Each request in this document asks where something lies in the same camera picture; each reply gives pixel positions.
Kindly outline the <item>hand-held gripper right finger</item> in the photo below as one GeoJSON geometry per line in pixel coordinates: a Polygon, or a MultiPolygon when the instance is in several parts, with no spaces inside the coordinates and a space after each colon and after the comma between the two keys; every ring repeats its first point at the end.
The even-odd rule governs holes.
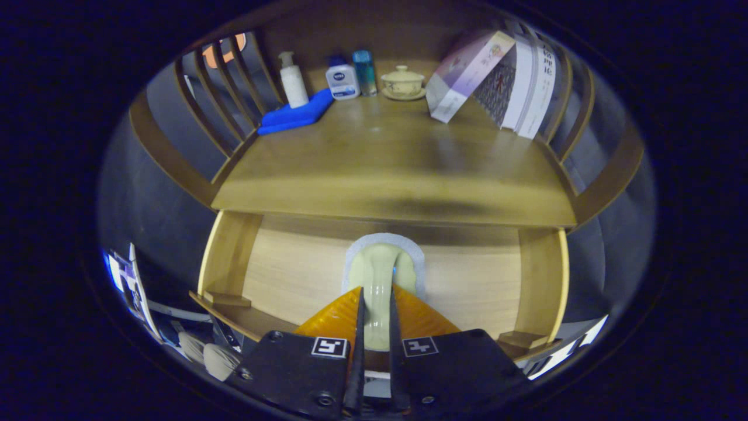
{"type": "Polygon", "coordinates": [[[389,332],[391,396],[406,417],[484,417],[529,391],[527,376],[485,330],[459,330],[398,285],[389,332]]]}

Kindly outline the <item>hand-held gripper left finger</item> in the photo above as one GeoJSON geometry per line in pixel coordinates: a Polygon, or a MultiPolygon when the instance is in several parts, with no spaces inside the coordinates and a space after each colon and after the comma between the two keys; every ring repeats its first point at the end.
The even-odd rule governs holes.
{"type": "Polygon", "coordinates": [[[233,386],[291,419],[361,412],[365,301],[353,288],[294,332],[271,330],[233,371],[233,386]]]}

